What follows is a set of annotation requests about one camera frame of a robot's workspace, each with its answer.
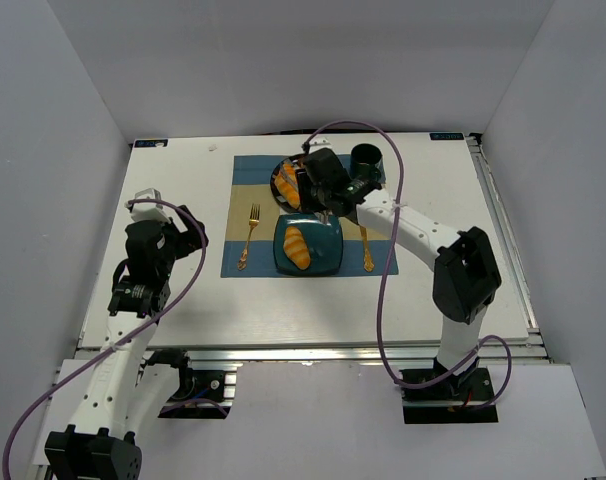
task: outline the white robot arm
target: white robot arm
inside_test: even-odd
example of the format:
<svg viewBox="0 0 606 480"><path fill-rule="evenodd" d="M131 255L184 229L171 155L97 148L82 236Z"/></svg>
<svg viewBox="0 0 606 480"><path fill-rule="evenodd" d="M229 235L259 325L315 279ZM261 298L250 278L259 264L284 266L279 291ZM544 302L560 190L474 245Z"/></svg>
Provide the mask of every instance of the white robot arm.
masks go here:
<svg viewBox="0 0 606 480"><path fill-rule="evenodd" d="M158 200L160 194L148 189L135 198ZM135 203L129 208L134 222L126 228L128 258L114 273L102 346L115 352L94 367L65 432L48 436L45 453L59 480L138 478L142 455L137 445L163 405L186 382L187 358L172 350L154 353L137 383L156 324L123 345L115 343L165 307L174 262L200 249L201 237L190 222L180 232L160 205ZM179 208L190 214L187 207Z"/></svg>
<svg viewBox="0 0 606 480"><path fill-rule="evenodd" d="M416 210L396 205L375 181L350 178L323 137L316 137L297 171L301 205L305 211L329 211L385 235L391 235L396 209L396 242L434 272L432 298L443 313L443 327L435 370L443 373L462 361L478 343L487 306L501 285L496 260L485 232L477 227L457 231ZM458 367L453 384L460 383L478 363L471 358Z"/></svg>

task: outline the label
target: label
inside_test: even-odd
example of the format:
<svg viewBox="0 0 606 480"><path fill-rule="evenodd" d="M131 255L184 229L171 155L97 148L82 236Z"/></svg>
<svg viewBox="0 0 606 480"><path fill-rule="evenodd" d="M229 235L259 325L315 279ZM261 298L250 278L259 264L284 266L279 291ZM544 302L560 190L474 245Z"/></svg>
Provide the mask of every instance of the label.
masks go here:
<svg viewBox="0 0 606 480"><path fill-rule="evenodd" d="M462 133L436 132L430 133L431 140L465 140Z"/></svg>
<svg viewBox="0 0 606 480"><path fill-rule="evenodd" d="M167 138L153 140L137 140L136 142L134 142L134 148L167 147L167 142Z"/></svg>

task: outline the mug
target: mug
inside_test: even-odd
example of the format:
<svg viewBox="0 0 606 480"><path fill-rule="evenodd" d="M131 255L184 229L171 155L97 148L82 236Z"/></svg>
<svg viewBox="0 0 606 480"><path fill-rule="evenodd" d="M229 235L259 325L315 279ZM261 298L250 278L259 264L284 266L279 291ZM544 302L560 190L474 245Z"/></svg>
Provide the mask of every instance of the mug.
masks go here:
<svg viewBox="0 0 606 480"><path fill-rule="evenodd" d="M381 151L369 143L361 143L350 153L350 176L378 182L381 179Z"/></svg>

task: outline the blue placemat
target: blue placemat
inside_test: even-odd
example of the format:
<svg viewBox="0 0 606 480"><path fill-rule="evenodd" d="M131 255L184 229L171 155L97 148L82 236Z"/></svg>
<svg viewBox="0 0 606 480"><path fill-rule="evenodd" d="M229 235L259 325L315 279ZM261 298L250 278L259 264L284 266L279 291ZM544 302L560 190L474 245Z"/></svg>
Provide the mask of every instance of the blue placemat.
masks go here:
<svg viewBox="0 0 606 480"><path fill-rule="evenodd" d="M250 253L247 257L247 267L239 270L236 264L241 258L241 252L245 242L225 242L223 249L223 264L221 266L221 277L244 277L244 278L270 278L289 277L279 272L274 264L272 252L272 241L257 241L250 244ZM374 260L374 271L366 272L363 269L363 243L357 240L345 240L343 242L343 262L339 272L333 277L370 277L383 274L385 258L390 248L389 240L376 240L369 242L370 253ZM398 275L399 267L396 263L396 255L392 257L390 275Z"/></svg>
<svg viewBox="0 0 606 480"><path fill-rule="evenodd" d="M349 171L350 156L338 155L343 166ZM270 192L270 177L274 168L285 155L242 155L234 157L232 194L228 213L228 228L221 264L221 277L267 278L285 277L276 269L273 254L274 228L279 209ZM385 172L381 166L381 183L385 182ZM247 215L249 205L261 204L261 223L250 244L247 267L239 271L237 263L245 246L247 235ZM389 240L369 240L370 253L374 260L374 271L363 269L363 242L358 228L343 228L343 261L338 277L378 276L383 273L385 258L390 248ZM396 256L390 268L391 275L398 274Z"/></svg>

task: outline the gold fork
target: gold fork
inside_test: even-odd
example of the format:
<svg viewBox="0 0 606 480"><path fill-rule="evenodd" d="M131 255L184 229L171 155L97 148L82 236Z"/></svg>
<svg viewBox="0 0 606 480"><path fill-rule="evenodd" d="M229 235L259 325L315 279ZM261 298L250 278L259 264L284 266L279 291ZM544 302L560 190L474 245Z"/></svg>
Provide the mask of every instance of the gold fork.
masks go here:
<svg viewBox="0 0 606 480"><path fill-rule="evenodd" d="M261 215L261 205L258 203L252 204L252 209L250 210L250 233L247 236L247 240L245 241L245 248L243 249L243 253L241 254L241 259L239 263L236 265L239 270L243 270L247 267L247 252L250 248L250 238L252 237L252 230L254 230L259 224L259 216Z"/></svg>
<svg viewBox="0 0 606 480"><path fill-rule="evenodd" d="M366 272L372 272L374 270L374 260L372 260L370 246L367 243L367 230L365 227L361 227L361 239L363 240L363 268Z"/></svg>

